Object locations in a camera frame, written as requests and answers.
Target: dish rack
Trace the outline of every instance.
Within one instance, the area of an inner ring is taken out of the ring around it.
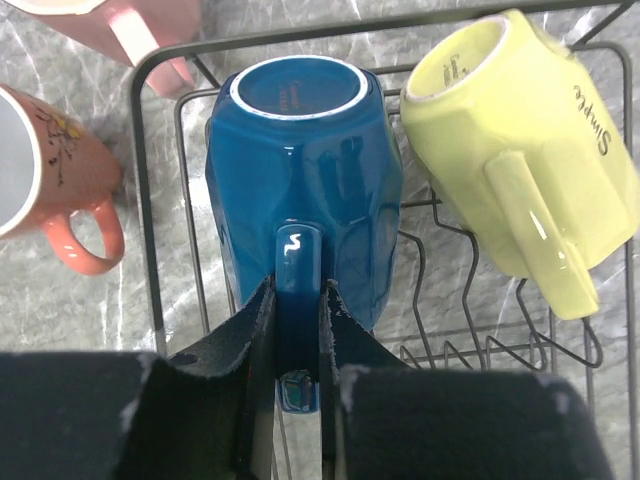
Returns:
[[[381,19],[361,20],[353,22],[342,22],[325,24],[320,26],[293,28],[280,31],[271,31],[265,33],[248,34],[234,38],[222,38],[189,45],[180,45],[168,47],[154,52],[149,55],[137,68],[131,82],[130,107],[133,121],[134,133],[134,154],[136,159],[136,186],[138,191],[139,218],[141,229],[143,232],[144,252],[145,252],[145,268],[147,274],[147,291],[152,314],[152,328],[155,333],[156,348],[159,353],[167,353],[167,344],[165,337],[165,324],[163,318],[160,274],[158,270],[158,260],[156,252],[156,240],[154,236],[153,220],[152,220],[152,202],[150,182],[147,171],[147,149],[145,145],[145,126],[143,122],[143,102],[141,91],[143,84],[149,73],[160,63],[172,58],[184,57],[192,62],[203,77],[210,84],[210,88],[196,90],[182,96],[176,103],[174,109],[175,133],[177,137],[178,162],[180,166],[180,174],[182,181],[182,192],[185,200],[186,221],[189,233],[189,242],[191,247],[191,261],[193,264],[194,280],[196,292],[199,302],[200,319],[203,334],[210,331],[209,317],[207,313],[206,296],[204,283],[202,279],[202,269],[200,263],[200,255],[198,249],[198,240],[196,237],[196,227],[194,222],[194,213],[191,202],[191,192],[189,189],[189,173],[186,158],[185,147],[185,130],[182,121],[182,112],[189,102],[206,97],[215,97],[219,92],[220,83],[207,67],[206,62],[201,58],[205,54],[214,52],[225,52],[247,47],[265,46],[282,44],[286,42],[294,42],[300,40],[310,40],[328,37],[337,37],[345,35],[355,35],[370,32],[382,32],[394,29],[405,29],[411,27],[421,27],[427,25],[437,25],[452,22],[464,22],[474,20],[486,15],[496,14],[509,8],[518,8],[525,14],[534,14],[542,12],[552,12],[589,7],[614,6],[600,22],[593,28],[584,33],[572,45],[572,49],[576,52],[585,52],[593,50],[607,50],[615,55],[622,66],[622,104],[623,104],[623,133],[625,143],[629,151],[632,149],[632,70],[631,59],[627,51],[619,44],[613,42],[591,42],[590,40],[605,29],[611,22],[623,15],[632,5],[633,1],[627,2],[606,2],[593,0],[577,0],[577,1],[527,1],[520,3],[502,3],[500,5],[484,5],[477,7],[456,8],[450,10],[438,10],[430,12],[418,12],[411,15],[393,16]],[[415,64],[400,64],[392,66],[384,66],[377,68],[367,68],[367,70],[375,73],[383,80],[385,77],[394,74],[408,74]],[[400,85],[396,88],[387,88],[384,96],[389,102],[388,115],[390,118],[399,115],[397,107],[397,99],[400,95]],[[462,311],[466,321],[466,330],[469,335],[473,347],[470,349],[459,349],[449,338],[444,338],[439,352],[433,348],[436,339],[445,336],[442,333],[434,335],[428,334],[423,325],[423,321],[418,308],[420,300],[421,287],[426,272],[426,254],[425,246],[422,240],[412,232],[400,231],[401,237],[411,242],[417,249],[419,262],[418,272],[412,295],[411,310],[415,317],[415,325],[417,334],[406,337],[406,340],[417,340],[421,345],[420,351],[410,348],[407,344],[399,347],[398,354],[400,358],[415,366],[416,368],[436,368],[439,364],[445,368],[451,366],[453,360],[457,360],[458,366],[466,368],[480,368],[482,370],[492,367],[492,358],[495,354],[503,353],[509,355],[520,366],[534,371],[550,371],[558,373],[559,356],[565,355],[567,358],[581,365],[585,369],[585,391],[587,405],[595,415],[595,387],[594,387],[594,370],[603,365],[604,351],[601,340],[596,335],[589,318],[580,320],[582,326],[583,348],[581,353],[576,353],[575,348],[571,349],[568,345],[563,345],[557,338],[557,329],[561,328],[561,323],[557,323],[556,319],[548,310],[545,322],[544,333],[540,322],[532,319],[525,301],[522,296],[523,288],[526,280],[520,280],[515,289],[515,297],[520,307],[523,322],[518,323],[519,328],[524,329],[528,335],[528,342],[524,343],[505,343],[498,340],[495,334],[487,333],[487,328],[478,325],[474,312],[469,305],[469,292],[477,281],[476,274],[480,253],[478,243],[473,234],[462,230],[454,225],[450,225],[442,220],[441,202],[436,198],[432,190],[429,190],[429,198],[420,201],[404,202],[401,206],[403,210],[423,209],[425,214],[432,216],[436,226],[445,229],[452,234],[465,237],[468,241],[469,248],[472,252],[471,263],[468,275],[464,283],[464,289],[461,295]],[[630,445],[630,477],[633,480],[640,480],[639,466],[639,443],[638,443],[638,387],[637,387],[637,361],[636,361],[636,312],[635,312],[635,292],[634,292],[634,269],[633,269],[633,239],[626,243],[624,247],[624,275],[625,275],[625,309],[626,309],[626,376],[628,391],[628,414],[629,414],[629,445]],[[233,314],[236,309],[236,303],[233,298],[232,289],[226,278],[227,296],[229,300],[229,309]],[[286,432],[283,421],[283,413],[280,408],[276,408],[276,417],[279,420],[280,434],[284,445],[285,471],[287,478],[292,479],[291,462],[287,448]],[[273,462],[273,478],[280,478],[283,474],[278,471],[276,462]]]

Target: gray marble surface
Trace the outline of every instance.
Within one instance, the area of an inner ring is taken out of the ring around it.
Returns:
[[[239,35],[246,32],[312,25],[327,21],[357,20],[421,9],[451,8],[481,2],[462,0],[207,0],[202,38]],[[610,8],[537,15],[535,21],[551,33],[571,42]],[[627,47],[636,65],[640,59],[640,5],[598,39],[615,40]],[[223,79],[256,61],[291,53],[332,55],[362,67],[417,61],[431,46],[457,25],[414,28],[351,37],[295,42],[205,56],[215,75]],[[127,111],[127,78],[130,69],[90,51],[27,15],[0,2],[0,82],[36,95],[80,119],[97,133],[120,159],[125,172],[116,194],[118,213],[125,229],[127,252],[123,262],[99,278],[80,277],[57,260],[42,234],[0,244],[0,348],[32,349],[150,349],[150,330],[143,250],[136,204],[131,153],[131,127]],[[622,116],[621,69],[606,52],[582,56],[590,68],[615,118]],[[406,76],[385,79],[399,87]],[[205,86],[203,78],[199,83]],[[634,84],[633,108],[640,118],[640,81]],[[204,180],[204,123],[212,101],[197,100],[184,111],[190,187],[203,259],[207,306],[213,324],[228,315],[218,239],[216,237]],[[176,351],[201,335],[198,302],[190,263],[184,200],[177,163],[173,104],[144,92],[146,142],[152,189],[155,232],[162,283],[163,308],[170,351]],[[635,158],[640,158],[640,121],[636,121]],[[417,171],[406,141],[399,136],[405,153],[406,200],[428,198],[428,185]],[[451,221],[446,209],[443,221]],[[85,215],[73,219],[78,236],[100,252],[97,228]],[[443,352],[444,340],[467,350],[473,344],[461,305],[471,249],[466,238],[435,226],[429,208],[407,210],[402,229],[420,237],[426,248],[427,268],[418,308],[434,353]],[[640,248],[636,241],[636,250]],[[595,372],[595,413],[598,428],[618,478],[630,478],[627,415],[626,351],[623,253],[616,252],[594,270],[602,299],[602,311],[593,318],[605,361]],[[638,258],[634,259],[636,268]],[[411,309],[417,277],[418,256],[414,244],[399,240],[391,300],[376,334],[394,353],[404,344],[414,355],[424,355]],[[516,282],[495,271],[481,256],[469,295],[476,325],[482,327],[480,342],[494,335],[503,343],[527,343],[529,331],[522,324],[515,297]],[[533,321],[548,334],[546,306],[532,285],[524,290]],[[563,345],[583,351],[579,323],[558,323]],[[529,358],[529,352],[522,352]],[[504,353],[491,357],[498,367],[518,368]],[[469,361],[477,365],[474,357]],[[534,363],[539,361],[535,354]],[[455,360],[452,366],[460,366]],[[560,354],[559,372],[586,393],[585,369]],[[318,416],[286,416],[287,442],[293,478],[319,478],[320,444]],[[282,439],[276,429],[276,453],[280,478],[286,478]]]

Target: yellow mug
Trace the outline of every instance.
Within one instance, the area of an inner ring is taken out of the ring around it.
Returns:
[[[640,180],[578,59],[509,10],[437,45],[400,101],[418,163],[496,266],[559,318],[595,313],[588,269],[638,229]]]

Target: pink mug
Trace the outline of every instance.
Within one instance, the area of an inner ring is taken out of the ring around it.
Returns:
[[[158,48],[187,43],[200,30],[201,0],[6,1],[126,65],[137,65]],[[158,65],[147,83],[168,98],[177,98],[194,87],[184,58]]]
[[[85,275],[105,273],[122,259],[124,236],[111,192],[118,161],[75,120],[51,105],[0,84],[0,240],[38,228],[56,254]],[[69,218],[90,212],[105,256],[76,239]]]

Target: pink mug handle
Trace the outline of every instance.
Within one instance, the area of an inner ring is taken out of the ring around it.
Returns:
[[[124,255],[124,235],[111,196],[87,209],[98,223],[104,241],[105,258],[88,251],[71,230],[69,215],[58,214],[42,226],[49,243],[68,267],[83,275],[100,275],[115,267]]]
[[[133,65],[160,47],[149,26],[133,8],[127,7],[109,20],[111,31],[122,45]],[[178,98],[195,87],[184,58],[174,58],[158,65],[147,77],[147,83],[161,97]]]

